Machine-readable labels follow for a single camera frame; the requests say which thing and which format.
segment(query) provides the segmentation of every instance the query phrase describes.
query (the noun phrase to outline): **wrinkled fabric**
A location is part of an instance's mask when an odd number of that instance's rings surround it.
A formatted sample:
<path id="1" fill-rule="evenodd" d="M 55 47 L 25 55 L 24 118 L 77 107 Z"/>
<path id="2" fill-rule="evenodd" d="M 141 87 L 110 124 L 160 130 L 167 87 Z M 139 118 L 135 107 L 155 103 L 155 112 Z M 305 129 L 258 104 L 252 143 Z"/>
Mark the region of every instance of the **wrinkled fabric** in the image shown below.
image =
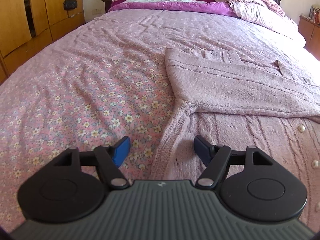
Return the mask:
<path id="1" fill-rule="evenodd" d="M 238 16 L 244 21 L 285 35 L 301 47 L 306 41 L 297 24 L 273 0 L 112 0 L 109 11 L 122 9 L 162 9 Z"/>
<path id="2" fill-rule="evenodd" d="M 236 128 L 236 125 L 238 127 L 242 124 L 243 128 L 239 131 L 241 137 L 253 136 L 250 142 L 254 142 L 254 145 L 258 143 L 261 149 L 271 150 L 285 144 L 290 131 L 293 135 L 290 139 L 295 139 L 296 147 L 289 144 L 285 152 L 269 152 L 276 160 L 281 160 L 283 154 L 288 159 L 295 159 L 301 145 L 306 147 L 302 154 L 319 154 L 315 146 L 319 143 L 318 137 L 312 133 L 297 136 L 294 128 L 297 129 L 296 118 L 300 117 L 310 123 L 316 134 L 320 134 L 320 87 L 311 85 L 308 80 L 304 81 L 303 77 L 294 73 L 294 69 L 284 67 L 280 61 L 276 62 L 278 72 L 272 71 L 275 68 L 271 65 L 264 64 L 264 68 L 261 68 L 259 62 L 252 60 L 250 63 L 248 65 L 242 61 L 235 50 L 166 49 L 165 65 L 176 100 L 173 116 L 164 129 L 156 151 L 150 179 L 177 179 L 189 173 L 195 183 L 200 173 L 194 167 L 199 166 L 200 162 L 198 158 L 192 157 L 194 137 L 200 134 L 213 145 L 229 145 L 219 140 L 217 134 L 220 130 L 212 134 L 212 127 L 216 125 L 212 117 L 216 118 L 219 114 L 224 114 L 225 127 Z M 252 124 L 251 116 L 257 117 L 260 125 L 263 120 L 265 126 L 273 129 L 277 127 L 277 136 L 265 133 L 261 125 L 266 144 L 255 140 L 249 128 Z M 282 124 L 290 124 L 288 131 L 279 132 L 282 125 L 275 123 L 276 118 Z M 250 145 L 247 143 L 239 139 L 235 149 L 245 150 Z M 308 201 L 309 205 L 317 205 L 320 195 L 319 172 L 312 165 L 306 166 L 306 163 L 296 160 L 280 163 L 298 176 L 307 188 L 312 185 L 308 188 Z M 299 171 L 303 171 L 305 180 Z M 229 176 L 237 172 L 239 167 L 233 167 Z M 319 225 L 320 214 L 311 210 L 301 219 L 316 227 Z"/>
<path id="3" fill-rule="evenodd" d="M 217 47 L 234 49 L 248 65 L 255 60 L 262 69 L 278 59 L 297 77 L 320 85 L 320 62 L 288 37 L 235 17 L 181 11 L 107 13 L 19 67 L 0 86 L 1 227 L 10 231 L 23 222 L 16 199 L 19 186 L 69 146 L 89 151 L 127 135 L 132 145 L 120 170 L 130 181 L 148 179 L 175 105 L 165 49 Z M 279 72 L 276 66 L 269 71 Z M 214 113 L 197 123 L 191 119 L 188 125 L 210 134 L 210 142 L 232 149 L 257 145 L 297 176 L 310 194 L 319 173 L 310 177 L 306 170 L 320 159 L 319 127 L 305 118 L 290 120 Z M 297 130 L 301 124 L 307 128 L 305 133 Z M 286 140 L 275 145 L 279 134 Z M 192 143 L 187 140 L 177 147 L 192 147 Z M 294 155 L 288 154 L 290 148 Z M 194 154 L 182 151 L 176 158 L 178 164 L 174 162 L 170 170 L 179 174 L 177 178 L 193 179 L 203 170 Z M 299 163 L 301 169 L 292 170 L 292 163 Z M 184 173 L 189 165 L 192 169 Z M 94 170 L 85 171 L 96 175 Z M 302 221 L 319 231 L 317 221 L 310 219 L 316 198 L 313 201 L 307 203 Z"/>

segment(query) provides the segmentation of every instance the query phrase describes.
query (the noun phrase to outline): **wooden wardrobe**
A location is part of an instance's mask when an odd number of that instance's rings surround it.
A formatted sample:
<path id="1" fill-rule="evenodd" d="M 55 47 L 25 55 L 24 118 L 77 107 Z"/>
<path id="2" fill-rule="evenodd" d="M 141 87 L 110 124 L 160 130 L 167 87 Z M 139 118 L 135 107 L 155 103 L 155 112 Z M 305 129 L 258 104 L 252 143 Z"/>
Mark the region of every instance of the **wooden wardrobe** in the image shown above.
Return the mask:
<path id="1" fill-rule="evenodd" d="M 0 84 L 50 43 L 84 24 L 82 0 L 0 0 Z"/>

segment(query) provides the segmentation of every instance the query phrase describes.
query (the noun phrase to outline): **bed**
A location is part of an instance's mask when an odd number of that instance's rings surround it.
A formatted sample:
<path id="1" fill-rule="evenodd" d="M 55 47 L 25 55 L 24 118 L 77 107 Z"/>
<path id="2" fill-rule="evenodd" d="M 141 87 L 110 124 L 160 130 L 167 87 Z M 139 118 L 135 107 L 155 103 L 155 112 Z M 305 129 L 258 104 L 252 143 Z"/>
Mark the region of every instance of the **bed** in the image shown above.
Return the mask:
<path id="1" fill-rule="evenodd" d="M 86 151 L 127 135 L 132 146 L 121 171 L 130 180 L 157 176 L 152 171 L 162 161 L 157 147 L 175 105 L 164 66 L 164 51 L 170 47 L 235 49 L 265 64 L 280 60 L 314 87 L 320 85 L 320 62 L 301 43 L 238 17 L 159 9 L 110 11 L 49 45 L 0 87 L 4 229 L 11 231 L 24 220 L 16 200 L 19 186 L 70 146 Z M 301 221 L 320 230 L 319 123 L 303 117 L 212 113 L 197 125 L 208 122 L 212 143 L 234 150 L 257 145 L 299 178 L 309 197 Z M 279 136 L 286 139 L 275 143 Z M 170 179 L 195 180 L 204 169 L 195 155 L 180 154 L 173 160 Z"/>

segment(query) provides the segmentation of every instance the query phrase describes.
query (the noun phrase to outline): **small yellow flower pattern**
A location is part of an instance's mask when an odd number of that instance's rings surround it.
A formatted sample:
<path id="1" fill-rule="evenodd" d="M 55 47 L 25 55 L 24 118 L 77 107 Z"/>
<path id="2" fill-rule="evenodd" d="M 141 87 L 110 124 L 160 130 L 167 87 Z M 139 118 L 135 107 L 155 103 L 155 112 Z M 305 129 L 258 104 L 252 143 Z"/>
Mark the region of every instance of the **small yellow flower pattern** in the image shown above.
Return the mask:
<path id="1" fill-rule="evenodd" d="M 146 32 L 141 33 L 141 47 L 132 50 L 104 33 L 97 42 L 103 40 L 100 48 L 109 43 L 110 49 L 92 54 L 93 59 L 87 50 L 92 43 L 85 42 L 90 35 L 77 36 L 79 31 L 70 33 L 77 42 L 68 56 L 64 56 L 65 47 L 54 43 L 26 63 L 36 71 L 21 70 L 23 79 L 6 81 L 21 100 L 13 100 L 16 94 L 0 96 L 2 105 L 8 105 L 8 111 L 0 113 L 1 180 L 5 182 L 0 224 L 7 231 L 23 221 L 12 192 L 70 146 L 91 151 L 129 136 L 131 150 L 120 169 L 128 179 L 147 179 L 163 129 L 173 114 L 164 45 L 157 49 Z"/>

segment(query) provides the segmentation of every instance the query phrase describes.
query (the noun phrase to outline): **pink knitted cardigan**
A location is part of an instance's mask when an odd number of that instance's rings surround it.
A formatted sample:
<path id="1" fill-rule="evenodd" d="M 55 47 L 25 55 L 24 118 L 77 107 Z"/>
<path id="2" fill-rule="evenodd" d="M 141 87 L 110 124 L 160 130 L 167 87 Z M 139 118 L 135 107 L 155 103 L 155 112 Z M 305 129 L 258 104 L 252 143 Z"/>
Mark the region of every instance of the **pink knitted cardigan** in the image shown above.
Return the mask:
<path id="1" fill-rule="evenodd" d="M 320 131 L 319 87 L 282 62 L 268 65 L 248 61 L 235 50 L 171 48 L 165 51 L 165 64 L 176 103 L 150 179 L 195 181 L 204 169 L 193 151 L 194 136 L 201 134 L 212 144 L 226 144 L 234 150 L 257 145 L 299 177 L 308 188 L 308 207 L 316 205 L 319 173 L 304 160 L 297 160 L 299 150 L 306 155 L 317 153 L 316 137 L 299 133 L 296 128 L 310 123 Z M 226 126 L 224 130 L 216 130 L 220 121 Z M 220 141 L 220 133 L 226 141 Z M 234 167 L 230 174 L 240 170 Z M 308 216 L 301 217 L 305 223 L 310 219 L 313 223 L 320 221 L 319 212 L 305 210 L 309 211 Z"/>

